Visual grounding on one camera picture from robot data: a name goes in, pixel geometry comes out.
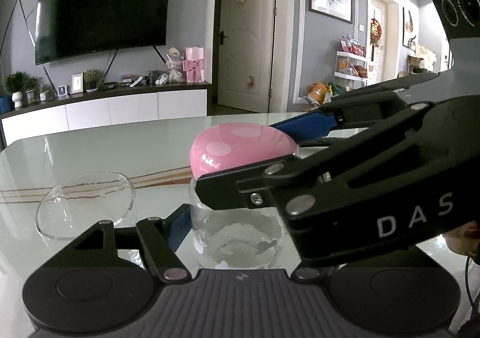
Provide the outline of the pink mushroom bottle cap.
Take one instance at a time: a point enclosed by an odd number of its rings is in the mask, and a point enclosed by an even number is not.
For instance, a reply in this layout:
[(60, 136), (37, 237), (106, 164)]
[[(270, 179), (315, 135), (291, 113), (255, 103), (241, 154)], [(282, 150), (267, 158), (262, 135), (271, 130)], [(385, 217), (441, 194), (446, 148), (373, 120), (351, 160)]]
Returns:
[(232, 122), (202, 131), (190, 149), (193, 177), (258, 161), (299, 155), (298, 145), (283, 131), (250, 122)]

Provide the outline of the clear glass bottle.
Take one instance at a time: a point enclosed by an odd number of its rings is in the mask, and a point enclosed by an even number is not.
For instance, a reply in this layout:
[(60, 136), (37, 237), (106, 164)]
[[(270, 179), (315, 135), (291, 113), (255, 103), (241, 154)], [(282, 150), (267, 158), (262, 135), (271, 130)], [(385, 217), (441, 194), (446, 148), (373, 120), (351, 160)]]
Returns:
[(189, 185), (196, 259), (208, 269), (285, 269), (300, 263), (293, 241), (276, 209), (212, 210)]

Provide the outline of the white snack shelf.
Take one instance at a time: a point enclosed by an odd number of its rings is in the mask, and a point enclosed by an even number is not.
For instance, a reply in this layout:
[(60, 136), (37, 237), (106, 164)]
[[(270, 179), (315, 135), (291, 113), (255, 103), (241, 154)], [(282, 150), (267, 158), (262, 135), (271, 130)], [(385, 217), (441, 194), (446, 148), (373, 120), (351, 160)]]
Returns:
[(341, 37), (339, 46), (334, 71), (336, 81), (347, 91), (365, 87), (368, 82), (365, 47), (349, 36)]

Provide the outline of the orange snack bag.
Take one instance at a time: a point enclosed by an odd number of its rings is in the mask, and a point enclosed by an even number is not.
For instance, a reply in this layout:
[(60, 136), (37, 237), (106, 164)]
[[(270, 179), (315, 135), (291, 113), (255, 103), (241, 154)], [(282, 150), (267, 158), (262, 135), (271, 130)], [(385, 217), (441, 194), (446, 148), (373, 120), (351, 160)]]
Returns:
[(306, 100), (310, 105), (318, 107), (330, 103), (332, 96), (333, 92), (331, 87), (322, 82), (318, 82), (312, 86), (311, 90), (306, 96)]

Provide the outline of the red hanging door charm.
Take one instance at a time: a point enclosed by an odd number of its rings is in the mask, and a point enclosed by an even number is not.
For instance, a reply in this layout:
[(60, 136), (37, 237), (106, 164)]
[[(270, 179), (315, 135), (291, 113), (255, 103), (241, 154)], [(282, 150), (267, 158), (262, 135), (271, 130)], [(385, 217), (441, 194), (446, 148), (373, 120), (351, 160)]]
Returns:
[(377, 21), (375, 18), (372, 18), (370, 20), (370, 44), (372, 46), (371, 61), (374, 60), (374, 49), (379, 47), (382, 33), (383, 31), (379, 21)]

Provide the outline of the clear glass cup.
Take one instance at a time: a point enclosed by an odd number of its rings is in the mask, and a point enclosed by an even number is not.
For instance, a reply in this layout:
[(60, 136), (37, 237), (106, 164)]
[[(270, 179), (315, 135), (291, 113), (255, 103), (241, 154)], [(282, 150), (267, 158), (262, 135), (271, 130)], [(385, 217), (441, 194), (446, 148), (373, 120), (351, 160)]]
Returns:
[(72, 240), (96, 222), (117, 228), (137, 222), (136, 190), (125, 175), (97, 172), (79, 175), (50, 189), (35, 214), (39, 234), (48, 240)]

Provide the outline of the white tv cabinet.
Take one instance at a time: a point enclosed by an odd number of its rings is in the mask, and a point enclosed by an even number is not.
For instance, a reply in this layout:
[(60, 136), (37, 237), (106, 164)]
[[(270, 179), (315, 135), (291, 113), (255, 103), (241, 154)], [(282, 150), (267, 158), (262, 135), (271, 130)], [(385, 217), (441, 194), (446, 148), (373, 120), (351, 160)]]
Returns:
[(22, 139), (132, 122), (206, 116), (209, 83), (114, 89), (31, 105), (1, 115), (4, 148)]

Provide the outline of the pink gift box with bow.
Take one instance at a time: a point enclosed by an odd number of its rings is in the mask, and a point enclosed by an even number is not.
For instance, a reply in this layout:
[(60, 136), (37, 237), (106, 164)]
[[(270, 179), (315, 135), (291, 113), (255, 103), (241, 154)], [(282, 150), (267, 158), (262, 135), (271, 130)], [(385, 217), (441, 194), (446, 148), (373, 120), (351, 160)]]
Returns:
[(204, 81), (204, 49), (191, 46), (185, 49), (185, 59), (182, 62), (187, 83), (201, 83)]

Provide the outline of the white interior door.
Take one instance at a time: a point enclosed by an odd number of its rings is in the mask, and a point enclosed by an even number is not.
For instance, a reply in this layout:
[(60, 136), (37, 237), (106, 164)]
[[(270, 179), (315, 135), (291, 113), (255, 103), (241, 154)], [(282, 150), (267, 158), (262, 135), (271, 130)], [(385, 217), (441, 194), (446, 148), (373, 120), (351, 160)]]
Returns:
[(221, 0), (218, 103), (269, 110), (275, 0)]

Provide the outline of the doll in clear wrap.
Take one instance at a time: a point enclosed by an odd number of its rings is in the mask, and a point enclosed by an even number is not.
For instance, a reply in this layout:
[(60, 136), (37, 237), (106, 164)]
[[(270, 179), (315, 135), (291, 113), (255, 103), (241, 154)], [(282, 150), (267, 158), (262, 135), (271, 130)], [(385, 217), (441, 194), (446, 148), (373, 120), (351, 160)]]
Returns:
[(166, 61), (166, 65), (168, 67), (169, 76), (168, 82), (169, 83), (184, 83), (185, 78), (183, 76), (183, 57), (181, 52), (171, 47), (167, 53), (168, 60)]

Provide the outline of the green potted plant white pot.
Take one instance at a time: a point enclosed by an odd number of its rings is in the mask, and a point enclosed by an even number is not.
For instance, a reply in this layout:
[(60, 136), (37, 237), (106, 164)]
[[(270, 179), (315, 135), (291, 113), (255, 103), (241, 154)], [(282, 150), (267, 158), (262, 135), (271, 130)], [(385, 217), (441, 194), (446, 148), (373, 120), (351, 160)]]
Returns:
[(16, 110), (23, 106), (25, 77), (25, 72), (17, 71), (13, 74), (9, 74), (4, 82), (5, 89), (11, 94), (11, 99)]

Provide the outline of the white photo frame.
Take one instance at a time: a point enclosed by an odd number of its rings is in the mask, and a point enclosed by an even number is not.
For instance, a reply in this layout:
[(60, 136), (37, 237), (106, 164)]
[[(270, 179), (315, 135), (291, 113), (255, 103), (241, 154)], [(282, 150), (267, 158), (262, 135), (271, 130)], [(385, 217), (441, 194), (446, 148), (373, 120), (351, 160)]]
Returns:
[(73, 74), (71, 77), (71, 94), (83, 93), (84, 73)]

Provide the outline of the black wall television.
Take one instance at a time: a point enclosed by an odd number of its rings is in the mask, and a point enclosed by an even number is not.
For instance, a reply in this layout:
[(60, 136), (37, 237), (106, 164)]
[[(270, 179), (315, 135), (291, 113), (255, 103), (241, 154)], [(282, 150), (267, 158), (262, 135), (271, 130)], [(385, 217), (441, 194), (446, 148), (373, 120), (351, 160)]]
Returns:
[(37, 0), (35, 63), (165, 45), (168, 0)]

